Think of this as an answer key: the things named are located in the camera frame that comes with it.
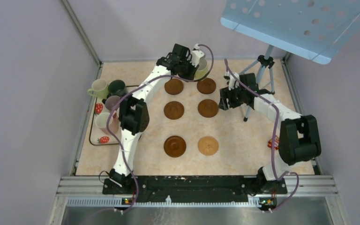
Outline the light wooden coaster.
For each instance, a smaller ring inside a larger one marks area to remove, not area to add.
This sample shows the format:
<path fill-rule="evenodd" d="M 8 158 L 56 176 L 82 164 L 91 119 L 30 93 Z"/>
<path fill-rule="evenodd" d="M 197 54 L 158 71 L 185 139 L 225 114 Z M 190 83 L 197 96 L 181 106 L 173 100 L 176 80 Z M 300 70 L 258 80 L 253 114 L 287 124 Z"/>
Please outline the light wooden coaster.
<path fill-rule="evenodd" d="M 214 137 L 205 136 L 199 139 L 197 147 L 201 154 L 212 156 L 218 152 L 219 143 Z"/>

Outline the brown coaster one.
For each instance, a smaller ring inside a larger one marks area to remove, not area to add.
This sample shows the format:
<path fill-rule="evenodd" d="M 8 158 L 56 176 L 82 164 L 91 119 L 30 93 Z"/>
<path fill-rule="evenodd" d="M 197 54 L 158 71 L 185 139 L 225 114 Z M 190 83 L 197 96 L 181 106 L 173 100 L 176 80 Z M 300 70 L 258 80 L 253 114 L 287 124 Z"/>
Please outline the brown coaster one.
<path fill-rule="evenodd" d="M 164 89 L 167 94 L 178 95 L 183 91 L 184 84 L 181 80 L 173 78 L 165 83 Z"/>

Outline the brown coaster five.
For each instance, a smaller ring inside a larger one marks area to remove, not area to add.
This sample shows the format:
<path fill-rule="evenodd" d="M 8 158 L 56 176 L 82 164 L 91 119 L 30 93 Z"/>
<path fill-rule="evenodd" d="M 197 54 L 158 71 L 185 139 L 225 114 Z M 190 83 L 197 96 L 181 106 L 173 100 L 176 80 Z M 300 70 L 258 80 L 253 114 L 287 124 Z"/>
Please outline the brown coaster five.
<path fill-rule="evenodd" d="M 185 140 L 177 135 L 168 137 L 164 142 L 164 151 L 172 158 L 181 157 L 185 153 L 186 148 Z"/>

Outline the strawberry print tray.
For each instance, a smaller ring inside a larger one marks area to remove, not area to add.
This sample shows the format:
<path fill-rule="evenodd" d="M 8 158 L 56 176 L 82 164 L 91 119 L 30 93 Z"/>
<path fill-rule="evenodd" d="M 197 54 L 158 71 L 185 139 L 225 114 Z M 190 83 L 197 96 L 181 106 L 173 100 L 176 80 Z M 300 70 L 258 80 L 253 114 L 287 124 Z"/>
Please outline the strawberry print tray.
<path fill-rule="evenodd" d="M 128 91 L 132 91 L 134 89 L 136 89 L 137 86 L 136 85 L 130 85 L 127 86 L 127 90 Z M 89 142 L 92 145 L 98 146 L 98 145 L 109 145 L 109 144 L 118 144 L 118 141 L 112 136 L 112 135 L 106 135 L 104 134 L 96 125 L 95 125 L 95 120 L 96 117 L 100 114 L 100 113 L 110 113 L 106 108 L 105 105 L 102 102 L 103 99 L 101 98 L 96 98 L 94 100 L 94 105 L 93 105 L 93 112 L 91 114 L 91 119 L 90 119 L 90 134 L 89 134 Z M 120 139 L 121 138 L 121 132 L 120 132 L 120 126 L 119 126 L 119 130 L 115 133 L 116 136 Z"/>

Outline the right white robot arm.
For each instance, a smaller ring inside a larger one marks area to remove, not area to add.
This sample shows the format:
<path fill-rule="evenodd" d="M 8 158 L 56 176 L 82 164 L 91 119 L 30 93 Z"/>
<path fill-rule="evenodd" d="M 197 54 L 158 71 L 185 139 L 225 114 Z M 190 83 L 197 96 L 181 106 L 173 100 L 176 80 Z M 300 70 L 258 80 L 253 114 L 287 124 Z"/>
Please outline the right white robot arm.
<path fill-rule="evenodd" d="M 279 142 L 271 149 L 271 162 L 258 170 L 253 184 L 255 192 L 269 193 L 294 165 L 321 154 L 317 120 L 291 110 L 270 91 L 260 89 L 253 73 L 239 75 L 227 71 L 224 78 L 228 86 L 220 89 L 220 109 L 245 104 L 274 123 L 272 141 L 279 132 Z"/>

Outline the brown coaster three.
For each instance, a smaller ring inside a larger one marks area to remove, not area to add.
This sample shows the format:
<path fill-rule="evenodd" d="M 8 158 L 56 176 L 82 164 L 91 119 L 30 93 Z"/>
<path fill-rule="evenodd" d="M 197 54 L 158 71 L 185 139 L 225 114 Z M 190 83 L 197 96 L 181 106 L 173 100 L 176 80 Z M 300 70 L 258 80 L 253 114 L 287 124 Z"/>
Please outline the brown coaster three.
<path fill-rule="evenodd" d="M 184 106 L 178 101 L 171 101 L 164 106 L 164 115 L 170 120 L 177 120 L 184 114 Z"/>

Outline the brown coaster four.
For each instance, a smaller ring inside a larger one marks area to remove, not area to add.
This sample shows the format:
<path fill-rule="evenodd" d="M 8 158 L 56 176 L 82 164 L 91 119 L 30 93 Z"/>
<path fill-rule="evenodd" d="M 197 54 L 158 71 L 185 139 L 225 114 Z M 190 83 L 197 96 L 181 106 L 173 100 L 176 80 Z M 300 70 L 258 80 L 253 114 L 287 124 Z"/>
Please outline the brown coaster four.
<path fill-rule="evenodd" d="M 218 104 L 211 99 L 204 99 L 198 104 L 198 112 L 205 118 L 212 118 L 218 113 Z"/>

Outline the brown coaster two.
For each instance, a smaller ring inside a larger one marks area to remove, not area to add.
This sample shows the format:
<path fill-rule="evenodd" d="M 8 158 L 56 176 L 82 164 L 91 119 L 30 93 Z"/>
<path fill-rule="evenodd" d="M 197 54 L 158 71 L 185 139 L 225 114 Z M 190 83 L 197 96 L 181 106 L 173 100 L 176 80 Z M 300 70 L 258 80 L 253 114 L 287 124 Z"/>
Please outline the brown coaster two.
<path fill-rule="evenodd" d="M 205 78 L 197 82 L 197 90 L 205 95 L 212 94 L 216 90 L 216 87 L 216 82 L 211 78 Z"/>

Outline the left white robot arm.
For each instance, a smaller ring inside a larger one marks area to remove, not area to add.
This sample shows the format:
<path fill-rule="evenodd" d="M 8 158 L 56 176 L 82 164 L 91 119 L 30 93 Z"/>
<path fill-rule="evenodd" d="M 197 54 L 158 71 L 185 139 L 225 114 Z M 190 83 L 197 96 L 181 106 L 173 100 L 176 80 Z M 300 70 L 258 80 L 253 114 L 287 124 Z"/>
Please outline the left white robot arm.
<path fill-rule="evenodd" d="M 170 53 L 157 60 L 147 78 L 135 90 L 121 97 L 114 106 L 113 111 L 119 113 L 120 149 L 108 178 L 104 180 L 104 195 L 129 195 L 139 190 L 133 164 L 139 139 L 150 121 L 148 103 L 172 78 L 194 81 L 204 56 L 200 44 L 196 44 L 193 49 L 175 44 Z"/>

